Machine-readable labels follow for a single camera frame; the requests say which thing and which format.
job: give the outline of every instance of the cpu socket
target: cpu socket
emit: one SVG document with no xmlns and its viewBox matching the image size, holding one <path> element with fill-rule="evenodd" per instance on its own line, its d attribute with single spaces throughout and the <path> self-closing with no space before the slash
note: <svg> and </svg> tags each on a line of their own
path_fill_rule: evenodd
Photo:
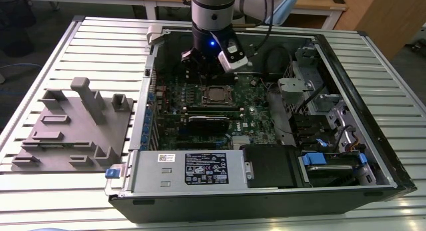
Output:
<svg viewBox="0 0 426 231">
<path fill-rule="evenodd" d="M 204 107 L 235 106 L 232 102 L 232 89 L 228 86 L 208 86 L 203 88 Z"/>
</svg>

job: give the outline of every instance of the sticker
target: sticker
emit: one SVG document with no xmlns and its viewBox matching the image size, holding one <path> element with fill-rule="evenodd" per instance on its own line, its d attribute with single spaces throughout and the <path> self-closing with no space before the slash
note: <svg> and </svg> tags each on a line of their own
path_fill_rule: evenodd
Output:
<svg viewBox="0 0 426 231">
<path fill-rule="evenodd" d="M 175 154 L 169 154 L 169 155 L 160 154 L 159 155 L 159 162 L 173 162 L 175 157 L 176 157 Z"/>
<path fill-rule="evenodd" d="M 227 48 L 227 50 L 228 50 L 230 53 L 238 52 L 238 48 L 236 48 L 235 45 L 234 45 L 234 46 L 230 46 L 230 47 Z"/>
<path fill-rule="evenodd" d="M 185 154 L 185 183 L 228 184 L 226 153 Z"/>
</svg>

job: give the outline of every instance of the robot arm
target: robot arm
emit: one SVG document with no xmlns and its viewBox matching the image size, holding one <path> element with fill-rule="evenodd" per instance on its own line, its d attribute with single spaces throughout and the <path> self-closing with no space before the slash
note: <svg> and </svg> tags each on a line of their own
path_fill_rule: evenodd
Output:
<svg viewBox="0 0 426 231">
<path fill-rule="evenodd" d="M 264 23 L 272 22 L 272 24 L 280 25 L 290 14 L 295 1 L 192 0 L 193 47 L 191 51 L 183 53 L 181 60 L 187 69 L 201 75 L 212 76 L 220 71 L 230 72 L 247 65 L 248 59 L 232 30 L 234 9 L 263 20 Z M 276 12 L 283 15 L 279 19 L 274 18 L 274 21 L 270 21 Z"/>
</svg>

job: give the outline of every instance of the slotted aluminum surface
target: slotted aluminum surface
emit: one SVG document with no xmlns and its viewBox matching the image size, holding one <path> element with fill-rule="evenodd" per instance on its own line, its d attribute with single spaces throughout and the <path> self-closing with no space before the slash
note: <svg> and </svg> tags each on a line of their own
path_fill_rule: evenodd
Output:
<svg viewBox="0 0 426 231">
<path fill-rule="evenodd" d="M 145 33 L 153 24 L 189 28 L 185 22 L 95 17 L 72 23 L 32 87 L 35 95 L 31 97 L 31 91 L 27 95 L 28 106 L 24 101 L 0 136 L 0 141 L 5 141 L 0 172 L 11 170 L 20 140 L 27 138 L 44 108 L 37 102 L 44 89 L 65 89 L 65 95 L 75 96 L 69 90 L 71 79 L 84 76 L 91 79 L 89 87 L 99 89 L 103 97 L 120 92 L 137 100 L 148 56 Z M 296 28 L 276 28 L 275 31 L 324 34 L 418 191 L 390 202 L 371 203 L 343 215 L 136 225 L 108 204 L 103 174 L 8 173 L 0 176 L 0 230 L 422 230 L 426 227 L 424 106 L 368 38 L 344 31 Z M 123 160 L 128 145 L 125 142 Z"/>
</svg>

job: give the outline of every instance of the gray base plate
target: gray base plate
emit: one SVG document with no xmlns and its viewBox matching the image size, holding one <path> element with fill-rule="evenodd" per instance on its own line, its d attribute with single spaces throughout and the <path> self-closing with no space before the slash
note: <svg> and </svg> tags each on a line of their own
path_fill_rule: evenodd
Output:
<svg viewBox="0 0 426 231">
<path fill-rule="evenodd" d="M 92 142 L 97 145 L 104 153 L 108 152 L 109 147 L 113 150 L 111 159 L 115 163 L 120 162 L 120 155 L 123 151 L 125 132 L 128 129 L 128 122 L 131 117 L 131 110 L 133 105 L 133 100 L 127 99 L 129 104 L 128 112 L 115 112 L 111 104 L 111 98 L 104 98 L 105 107 L 103 109 L 103 114 L 105 116 L 107 122 L 101 125 L 96 125 L 93 119 L 87 112 L 81 100 L 77 97 L 68 97 L 68 100 L 60 101 L 60 107 L 63 109 L 63 114 L 67 114 L 69 117 L 68 124 L 44 124 L 41 119 L 45 116 L 53 115 L 52 112 L 45 108 L 40 114 L 40 118 L 33 126 L 31 135 L 25 141 L 35 141 L 32 136 L 35 132 L 57 132 L 63 134 L 61 140 L 48 140 L 48 142 Z M 81 151 L 81 149 L 64 148 L 64 147 L 48 147 L 43 148 L 39 151 L 25 151 L 21 149 L 17 158 L 31 157 L 39 159 L 39 162 L 29 165 L 12 165 L 12 171 L 56 171 L 56 172 L 69 172 L 69 171 L 104 171 L 109 164 L 104 162 L 103 166 L 93 159 L 95 150 Z M 89 158 L 88 165 L 71 165 L 69 156 L 87 156 Z"/>
</svg>

